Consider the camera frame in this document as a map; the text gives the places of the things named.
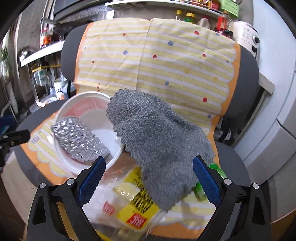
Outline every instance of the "white shelf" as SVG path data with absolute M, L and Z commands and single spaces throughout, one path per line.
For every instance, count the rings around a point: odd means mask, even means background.
M 20 63 L 21 67 L 33 62 L 34 60 L 37 60 L 37 59 L 40 59 L 40 58 L 47 56 L 49 54 L 61 51 L 63 48 L 64 42 L 65 41 L 59 41 L 57 43 L 51 44 L 51 45 L 37 51 L 36 53 L 30 55 L 29 57 L 27 57 L 23 61 L 21 61 L 21 63 Z
M 197 5 L 185 3 L 185 2 L 178 2 L 174 0 L 123 0 L 123 1 L 116 1 L 116 2 L 108 2 L 105 3 L 105 6 L 115 6 L 118 4 L 124 4 L 124 3 L 133 3 L 133 2 L 146 2 L 147 5 L 157 5 L 157 6 L 165 6 L 165 7 L 178 7 L 181 10 L 187 9 L 199 13 L 206 14 L 213 18 L 218 18 L 222 12 L 215 12 L 210 9 L 207 9 L 205 7 L 200 7 Z

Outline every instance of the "yellow cap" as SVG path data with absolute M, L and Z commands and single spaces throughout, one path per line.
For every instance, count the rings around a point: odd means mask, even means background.
M 195 15 L 193 13 L 191 13 L 191 12 L 186 13 L 186 16 L 190 16 L 190 17 L 195 18 Z

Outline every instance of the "bowl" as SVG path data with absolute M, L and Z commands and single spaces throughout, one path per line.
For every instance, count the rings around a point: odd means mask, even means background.
M 54 120 L 54 123 L 57 123 L 67 116 L 79 118 L 110 150 L 111 153 L 105 158 L 106 170 L 116 162 L 124 147 L 120 142 L 121 138 L 114 132 L 113 125 L 106 116 L 109 102 L 110 97 L 106 94 L 95 91 L 83 92 L 65 102 Z M 83 164 L 70 158 L 55 137 L 54 147 L 57 157 L 73 174 L 78 175 L 83 169 L 91 166 L 89 163 Z

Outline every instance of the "silver screw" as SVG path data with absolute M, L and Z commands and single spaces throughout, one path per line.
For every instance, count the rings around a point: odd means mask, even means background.
M 41 183 L 41 184 L 39 185 L 39 187 L 40 187 L 41 189 L 45 188 L 45 187 L 46 187 L 46 183 Z
M 224 183 L 225 183 L 226 185 L 230 185 L 230 184 L 232 183 L 232 181 L 231 181 L 230 179 L 226 178 L 226 179 L 224 180 Z
M 73 178 L 70 178 L 70 179 L 67 180 L 67 184 L 72 185 L 74 183 L 74 181 L 75 180 Z
M 258 189 L 259 188 L 259 185 L 257 184 L 257 183 L 253 183 L 253 188 L 255 188 L 255 189 Z

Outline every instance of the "red logo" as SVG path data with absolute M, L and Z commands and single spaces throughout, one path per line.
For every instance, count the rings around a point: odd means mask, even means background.
M 140 214 L 135 213 L 129 220 L 126 222 L 138 229 L 140 229 L 146 222 L 146 218 L 142 217 Z
M 115 208 L 110 203 L 105 202 L 103 211 L 111 216 L 115 212 Z

